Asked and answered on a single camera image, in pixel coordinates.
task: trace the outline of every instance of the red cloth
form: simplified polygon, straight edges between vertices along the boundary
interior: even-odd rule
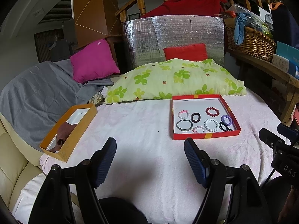
[[[214,16],[223,11],[221,2],[226,0],[168,0],[161,6],[146,13],[142,18],[161,15],[201,15]]]
[[[178,58],[190,61],[203,61],[207,59],[207,51],[204,43],[169,47],[163,50],[166,60]]]

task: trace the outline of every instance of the foil insulation panel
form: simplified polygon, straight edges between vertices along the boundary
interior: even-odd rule
[[[123,23],[130,69],[165,61],[163,49],[205,43],[209,58],[224,65],[223,19],[193,15],[165,15]]]

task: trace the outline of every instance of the gray bangle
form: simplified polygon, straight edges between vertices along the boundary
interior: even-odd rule
[[[190,122],[190,123],[191,123],[190,128],[188,128],[188,129],[182,129],[182,128],[178,127],[178,123],[181,122],[181,121],[188,121],[188,122]],[[180,120],[180,121],[178,121],[178,122],[176,123],[176,127],[177,127],[180,131],[188,131],[188,130],[191,130],[191,129],[192,129],[192,127],[193,127],[193,123],[192,123],[191,120],[188,120],[188,119],[182,119],[182,120]]]

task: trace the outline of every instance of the black bracelet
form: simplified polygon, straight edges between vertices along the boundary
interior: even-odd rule
[[[194,116],[194,115],[198,115],[198,120],[194,120],[194,119],[193,119],[193,116]],[[192,115],[191,115],[191,120],[192,120],[193,123],[198,123],[198,122],[200,121],[200,114],[199,114],[199,113],[194,113],[194,114],[192,114]]]
[[[178,123],[181,122],[181,121],[188,121],[188,122],[190,122],[190,123],[191,123],[190,128],[188,128],[188,129],[182,129],[182,128],[178,127]],[[182,119],[182,120],[180,120],[180,121],[178,121],[178,122],[176,123],[176,127],[177,127],[180,131],[188,131],[188,130],[191,130],[191,129],[192,129],[192,127],[193,127],[193,123],[192,123],[191,120],[188,120],[188,119]]]
[[[232,131],[232,129],[228,128],[228,126],[227,126],[226,124],[224,124],[223,122],[220,122],[220,123],[219,123],[219,127],[220,127],[221,130],[223,130],[223,131],[225,131],[225,132],[227,132],[227,131]]]

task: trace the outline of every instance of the green floral pillow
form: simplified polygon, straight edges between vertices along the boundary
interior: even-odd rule
[[[172,59],[139,66],[124,74],[108,90],[106,103],[190,94],[245,95],[246,88],[212,59]]]

